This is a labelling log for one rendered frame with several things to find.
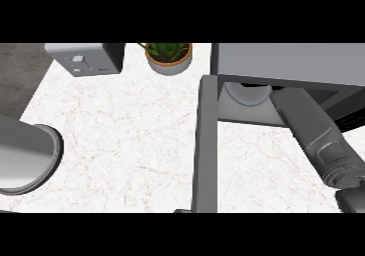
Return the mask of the dark grey microwave door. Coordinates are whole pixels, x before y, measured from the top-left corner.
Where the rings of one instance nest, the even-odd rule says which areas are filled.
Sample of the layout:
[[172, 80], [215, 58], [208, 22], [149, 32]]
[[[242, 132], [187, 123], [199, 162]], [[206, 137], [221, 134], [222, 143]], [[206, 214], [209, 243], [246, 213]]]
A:
[[218, 77], [200, 81], [193, 179], [194, 213], [218, 212]]

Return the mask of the pale round microwave plate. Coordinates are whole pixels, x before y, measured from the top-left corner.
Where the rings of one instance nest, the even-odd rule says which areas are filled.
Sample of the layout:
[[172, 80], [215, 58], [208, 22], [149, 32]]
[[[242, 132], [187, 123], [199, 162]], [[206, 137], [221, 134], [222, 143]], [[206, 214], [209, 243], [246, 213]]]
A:
[[239, 82], [227, 82], [225, 88], [233, 99], [245, 106], [261, 105], [270, 98], [273, 87]]

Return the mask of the grey microwave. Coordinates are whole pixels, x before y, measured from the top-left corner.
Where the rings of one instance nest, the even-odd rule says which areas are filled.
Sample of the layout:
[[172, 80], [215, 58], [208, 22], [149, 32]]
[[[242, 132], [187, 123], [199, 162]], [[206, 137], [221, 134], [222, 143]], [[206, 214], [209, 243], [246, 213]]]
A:
[[233, 99], [225, 83], [239, 82], [305, 89], [342, 131], [365, 126], [365, 43], [215, 43], [211, 74], [225, 122], [284, 125], [271, 95], [253, 107]]

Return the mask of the green plant in grey pot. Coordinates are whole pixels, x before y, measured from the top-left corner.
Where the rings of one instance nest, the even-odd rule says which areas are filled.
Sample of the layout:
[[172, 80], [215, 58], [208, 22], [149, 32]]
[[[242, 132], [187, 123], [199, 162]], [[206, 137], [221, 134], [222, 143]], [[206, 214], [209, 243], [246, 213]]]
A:
[[151, 69], [165, 76], [181, 74], [193, 62], [191, 43], [140, 43]]

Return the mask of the grey toaster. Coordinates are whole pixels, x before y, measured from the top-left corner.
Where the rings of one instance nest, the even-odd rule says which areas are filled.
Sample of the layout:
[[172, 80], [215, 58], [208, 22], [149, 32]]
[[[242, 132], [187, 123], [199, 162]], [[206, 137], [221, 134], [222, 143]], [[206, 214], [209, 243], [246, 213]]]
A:
[[119, 74], [125, 43], [47, 43], [45, 50], [75, 77]]

